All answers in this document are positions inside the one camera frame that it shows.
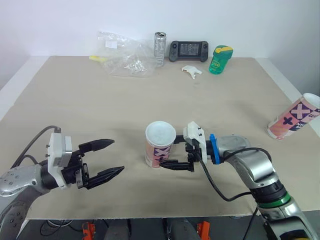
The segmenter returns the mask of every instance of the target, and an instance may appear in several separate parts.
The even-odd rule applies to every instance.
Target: orange clamp
[[[198,223],[196,225],[196,232],[199,234],[201,240],[210,240],[209,231],[210,223],[207,221],[203,221],[202,223]]]
[[[85,222],[82,224],[83,238],[82,240],[94,240],[96,227],[93,223]]]

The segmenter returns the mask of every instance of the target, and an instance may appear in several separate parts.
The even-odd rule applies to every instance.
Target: green water bottle
[[[230,46],[219,45],[213,51],[213,58],[209,66],[209,71],[212,74],[220,74],[223,72],[228,60],[234,52]]]

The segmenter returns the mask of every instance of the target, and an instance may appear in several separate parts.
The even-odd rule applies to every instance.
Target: green ring
[[[273,202],[268,202],[268,203],[259,203],[258,202],[258,206],[260,208],[264,208],[264,209],[271,209],[271,208],[277,208],[277,207],[280,207],[284,204],[286,204],[287,202],[289,202],[291,199],[291,196],[289,195],[289,193],[286,193],[286,195],[277,200],[277,201],[273,201]]]

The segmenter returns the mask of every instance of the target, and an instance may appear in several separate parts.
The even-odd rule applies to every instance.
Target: blue gripper part
[[[211,143],[212,143],[212,148],[213,148],[213,153],[214,153],[214,159],[215,161],[213,162],[213,164],[220,164],[220,156],[219,156],[219,151],[218,151],[218,147],[217,147],[217,141],[216,141],[216,137],[213,133],[210,134],[209,137]]]

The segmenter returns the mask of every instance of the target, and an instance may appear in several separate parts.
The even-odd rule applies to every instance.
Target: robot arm
[[[79,145],[72,152],[71,138],[59,132],[51,134],[47,160],[32,166],[13,166],[0,177],[0,239],[15,240],[31,204],[51,189],[66,189],[71,184],[92,189],[110,181],[125,167],[106,169],[89,177],[82,162],[86,152],[104,149],[114,140],[100,139]]]
[[[211,158],[213,164],[228,162],[254,197],[269,239],[318,239],[294,198],[280,182],[268,152],[261,148],[251,148],[249,141],[242,136],[230,135],[215,138],[211,134],[210,140],[203,144],[204,138],[201,127],[195,122],[189,123],[183,130],[183,137],[179,135],[175,141],[175,144],[186,142],[188,162],[168,160],[160,165],[167,169],[194,172],[194,162],[202,161],[201,164],[204,164],[204,158],[207,160],[207,156]],[[202,148],[206,148],[206,156],[203,156]]]

